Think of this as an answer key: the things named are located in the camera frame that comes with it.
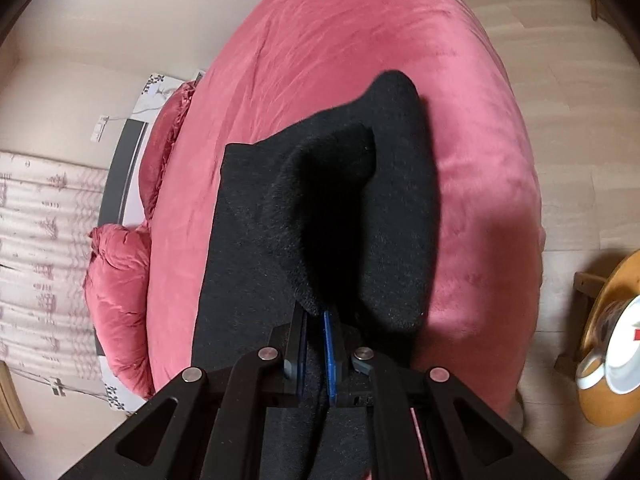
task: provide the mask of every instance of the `white mug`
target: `white mug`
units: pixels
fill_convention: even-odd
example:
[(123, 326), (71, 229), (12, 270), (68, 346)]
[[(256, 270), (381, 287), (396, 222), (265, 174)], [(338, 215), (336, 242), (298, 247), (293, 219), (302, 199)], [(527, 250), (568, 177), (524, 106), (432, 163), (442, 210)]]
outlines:
[[(640, 296), (607, 305), (596, 323), (596, 346), (575, 372), (578, 388), (591, 388), (602, 378), (609, 389), (619, 395), (640, 386), (640, 341), (635, 338), (638, 328)], [(598, 367), (587, 373), (596, 362)]]

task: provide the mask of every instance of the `black fleece fabric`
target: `black fleece fabric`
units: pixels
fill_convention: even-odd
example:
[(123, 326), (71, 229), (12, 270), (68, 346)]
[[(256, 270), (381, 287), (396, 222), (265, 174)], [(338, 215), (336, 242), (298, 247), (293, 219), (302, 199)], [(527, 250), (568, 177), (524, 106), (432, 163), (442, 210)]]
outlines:
[(209, 243), (193, 365), (264, 346), (298, 301), (309, 314), (302, 406), (269, 410), (264, 480), (357, 480), (365, 413), (328, 409), (319, 314), (409, 365), (433, 285), (439, 192), (424, 106), (401, 72), (354, 102), (254, 145), (230, 144)]

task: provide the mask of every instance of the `pink bedspread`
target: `pink bedspread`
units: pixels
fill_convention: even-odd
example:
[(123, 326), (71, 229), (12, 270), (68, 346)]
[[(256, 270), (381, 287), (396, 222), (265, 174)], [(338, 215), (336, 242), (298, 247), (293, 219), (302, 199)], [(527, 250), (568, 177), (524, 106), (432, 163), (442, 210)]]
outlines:
[(448, 367), (507, 411), (538, 312), (540, 193), (505, 70), (461, 0), (263, 0), (241, 25), (193, 96), (150, 224), (156, 388), (190, 364), (225, 145), (355, 99), (389, 69), (424, 98), (442, 191), (415, 367)]

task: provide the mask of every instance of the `wooden floor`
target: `wooden floor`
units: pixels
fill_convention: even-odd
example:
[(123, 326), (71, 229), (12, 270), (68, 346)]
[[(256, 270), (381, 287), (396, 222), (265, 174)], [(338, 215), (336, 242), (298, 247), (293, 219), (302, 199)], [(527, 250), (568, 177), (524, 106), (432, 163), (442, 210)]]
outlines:
[(589, 0), (465, 1), (507, 68), (542, 188), (544, 281), (521, 381), (524, 434), (570, 478), (601, 480), (640, 419), (590, 425), (552, 366), (572, 328), (574, 272), (608, 274), (640, 247), (640, 65), (614, 28), (592, 21)]

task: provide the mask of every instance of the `patterned curtain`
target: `patterned curtain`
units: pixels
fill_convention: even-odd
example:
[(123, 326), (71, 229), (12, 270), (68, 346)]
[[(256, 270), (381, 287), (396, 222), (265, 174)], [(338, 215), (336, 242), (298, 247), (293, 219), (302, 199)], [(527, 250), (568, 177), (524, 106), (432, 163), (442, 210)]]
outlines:
[(99, 379), (82, 281), (107, 171), (0, 152), (0, 360)]

